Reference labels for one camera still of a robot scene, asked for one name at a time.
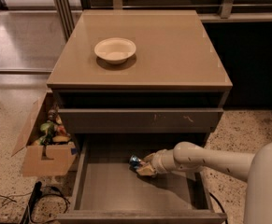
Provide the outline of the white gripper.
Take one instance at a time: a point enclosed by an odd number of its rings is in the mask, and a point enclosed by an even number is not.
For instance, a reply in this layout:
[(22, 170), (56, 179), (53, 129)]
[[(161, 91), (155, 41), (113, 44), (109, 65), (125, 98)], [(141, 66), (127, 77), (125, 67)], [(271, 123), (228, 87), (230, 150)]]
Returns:
[(155, 153), (151, 153), (143, 158), (144, 162), (150, 162), (151, 165), (141, 166), (136, 169), (136, 172), (141, 176), (156, 176), (166, 174), (167, 170), (165, 169), (162, 157), (166, 153), (166, 149), (159, 150)]

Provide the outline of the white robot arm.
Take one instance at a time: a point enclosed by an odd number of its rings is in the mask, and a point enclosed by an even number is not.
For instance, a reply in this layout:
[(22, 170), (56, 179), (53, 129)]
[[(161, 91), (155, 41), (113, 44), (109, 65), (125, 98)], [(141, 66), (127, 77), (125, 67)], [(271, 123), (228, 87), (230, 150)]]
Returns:
[(154, 176), (207, 167), (247, 183), (243, 224), (272, 224), (272, 143), (256, 153), (205, 149), (180, 142), (143, 158), (136, 172)]

